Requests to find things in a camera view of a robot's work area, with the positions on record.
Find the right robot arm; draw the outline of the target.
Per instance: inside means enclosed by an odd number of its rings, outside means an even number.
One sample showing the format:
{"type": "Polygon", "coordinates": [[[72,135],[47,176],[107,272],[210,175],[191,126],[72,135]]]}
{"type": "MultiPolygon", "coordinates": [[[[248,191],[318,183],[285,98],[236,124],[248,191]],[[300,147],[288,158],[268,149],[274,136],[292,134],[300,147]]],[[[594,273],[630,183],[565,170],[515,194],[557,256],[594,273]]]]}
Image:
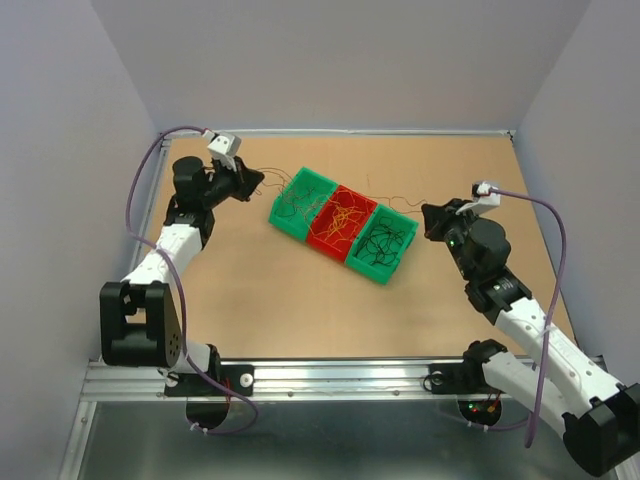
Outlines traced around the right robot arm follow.
{"type": "Polygon", "coordinates": [[[480,197],[424,204],[425,236],[447,246],[471,305],[534,364],[524,365],[494,340],[477,342],[464,353],[461,381],[472,390],[489,386],[511,396],[529,412],[527,445],[544,422],[575,463],[599,477],[639,452],[639,387],[600,368],[551,322],[508,268],[504,228],[481,217],[491,205],[480,197]]]}

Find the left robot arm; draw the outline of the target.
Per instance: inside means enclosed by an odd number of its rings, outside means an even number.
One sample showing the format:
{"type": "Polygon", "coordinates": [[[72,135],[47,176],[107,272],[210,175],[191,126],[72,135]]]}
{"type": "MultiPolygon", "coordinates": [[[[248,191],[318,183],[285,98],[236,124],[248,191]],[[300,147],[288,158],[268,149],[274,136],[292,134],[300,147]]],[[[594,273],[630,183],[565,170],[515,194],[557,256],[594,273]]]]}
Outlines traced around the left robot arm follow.
{"type": "Polygon", "coordinates": [[[188,339],[180,276],[209,242],[215,207],[228,199],[249,201],[265,176],[238,156],[229,165],[215,159],[211,166],[187,156],[174,162],[172,172],[174,194],[158,239],[123,280],[100,291],[102,358],[110,366],[188,374],[199,393],[229,394],[217,349],[188,339]]]}

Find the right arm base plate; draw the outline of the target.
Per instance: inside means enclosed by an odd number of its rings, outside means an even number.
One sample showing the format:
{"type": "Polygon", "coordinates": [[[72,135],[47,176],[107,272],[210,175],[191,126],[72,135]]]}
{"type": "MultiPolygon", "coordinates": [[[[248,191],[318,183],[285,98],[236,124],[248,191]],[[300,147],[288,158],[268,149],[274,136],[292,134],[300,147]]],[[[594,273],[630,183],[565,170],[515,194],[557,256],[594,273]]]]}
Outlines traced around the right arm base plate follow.
{"type": "Polygon", "coordinates": [[[480,367],[463,363],[436,363],[427,367],[422,386],[434,395],[473,395],[499,392],[490,386],[480,367]]]}

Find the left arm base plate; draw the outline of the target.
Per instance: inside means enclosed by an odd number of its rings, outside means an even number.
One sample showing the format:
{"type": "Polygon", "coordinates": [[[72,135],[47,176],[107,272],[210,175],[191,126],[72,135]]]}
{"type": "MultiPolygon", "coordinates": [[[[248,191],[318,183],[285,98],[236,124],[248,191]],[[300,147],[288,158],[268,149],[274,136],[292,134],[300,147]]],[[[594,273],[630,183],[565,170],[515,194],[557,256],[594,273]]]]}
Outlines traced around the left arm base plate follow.
{"type": "MultiPolygon", "coordinates": [[[[218,383],[245,397],[253,395],[254,366],[251,364],[223,364],[218,383]]],[[[164,395],[178,397],[223,397],[225,393],[197,373],[170,373],[164,395]]]]}

